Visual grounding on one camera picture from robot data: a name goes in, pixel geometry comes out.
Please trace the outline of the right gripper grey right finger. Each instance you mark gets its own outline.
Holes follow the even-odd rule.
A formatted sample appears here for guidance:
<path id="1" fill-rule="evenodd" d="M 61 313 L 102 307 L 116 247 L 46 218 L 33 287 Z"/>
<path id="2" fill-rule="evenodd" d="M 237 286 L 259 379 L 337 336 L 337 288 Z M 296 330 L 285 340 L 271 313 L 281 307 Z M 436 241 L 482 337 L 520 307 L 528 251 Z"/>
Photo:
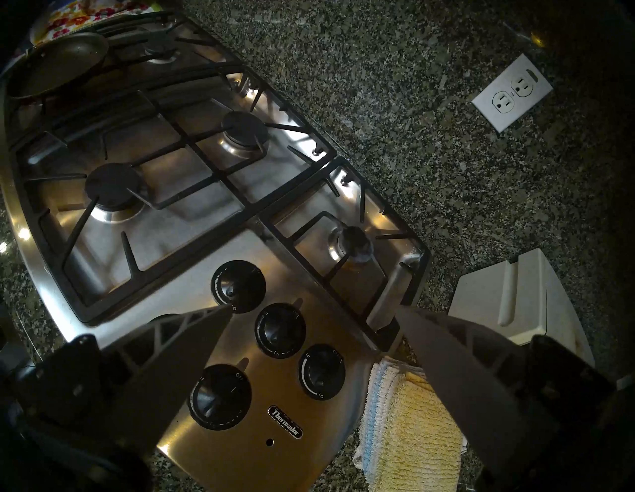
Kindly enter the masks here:
<path id="1" fill-rule="evenodd" d="M 496 331 L 419 307 L 403 329 L 434 392 L 484 465 L 485 476 L 549 476 L 575 457 L 613 384 L 545 335 L 517 345 Z"/>

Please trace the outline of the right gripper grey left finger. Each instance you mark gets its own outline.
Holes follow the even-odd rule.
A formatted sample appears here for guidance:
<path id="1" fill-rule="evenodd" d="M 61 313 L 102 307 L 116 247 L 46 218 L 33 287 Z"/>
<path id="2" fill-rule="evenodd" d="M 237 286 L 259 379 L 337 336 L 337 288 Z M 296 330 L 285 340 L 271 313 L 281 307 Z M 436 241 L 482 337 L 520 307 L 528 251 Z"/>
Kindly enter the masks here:
<path id="1" fill-rule="evenodd" d="M 231 317 L 231 307 L 173 315 L 103 350 L 94 335 L 79 335 L 30 373 L 30 412 L 90 440 L 151 451 Z"/>

